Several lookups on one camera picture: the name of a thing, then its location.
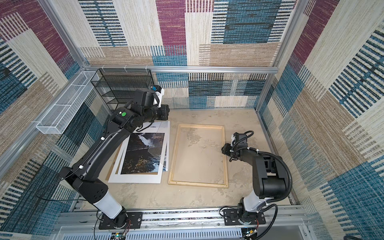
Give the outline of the clear acrylic sheet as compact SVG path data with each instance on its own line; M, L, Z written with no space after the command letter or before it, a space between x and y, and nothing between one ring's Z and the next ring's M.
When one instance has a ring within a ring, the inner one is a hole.
M190 108L189 88L164 89L162 105L166 104L170 110L185 110Z

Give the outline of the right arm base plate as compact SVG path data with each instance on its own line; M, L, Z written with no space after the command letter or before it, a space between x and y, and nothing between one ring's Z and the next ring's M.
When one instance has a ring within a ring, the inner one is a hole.
M219 214L224 218L226 226L263 225L266 219L261 213L242 212L234 208L221 208Z

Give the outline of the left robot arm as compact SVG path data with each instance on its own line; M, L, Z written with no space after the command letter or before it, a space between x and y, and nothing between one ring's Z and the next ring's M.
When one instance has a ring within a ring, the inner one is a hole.
M138 127L156 120L168 120L170 109L162 104L164 94L165 90L159 85L136 89L134 99L116 109L108 119L102 137L80 160L60 171L60 177L101 211L110 220L112 228L126 227L129 217L125 208L110 194L108 186L99 180L100 172L115 150Z

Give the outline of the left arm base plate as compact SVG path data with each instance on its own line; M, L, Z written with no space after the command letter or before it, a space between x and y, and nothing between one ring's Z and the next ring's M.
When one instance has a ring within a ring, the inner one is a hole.
M115 219L102 214L99 230L128 230L139 229L142 224L143 212L122 211Z

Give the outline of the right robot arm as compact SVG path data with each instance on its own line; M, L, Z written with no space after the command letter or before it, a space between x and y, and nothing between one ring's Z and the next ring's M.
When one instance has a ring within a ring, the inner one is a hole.
M253 131L234 133L231 142L222 147L222 153L230 161L242 161L252 167L251 193L238 203L239 223L251 224L275 202L286 199L293 187L291 171L282 157L248 146Z

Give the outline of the wooden picture frame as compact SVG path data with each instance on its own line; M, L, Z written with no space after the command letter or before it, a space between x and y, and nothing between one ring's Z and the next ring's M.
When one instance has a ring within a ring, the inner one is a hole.
M168 184L228 188L225 127L179 124Z

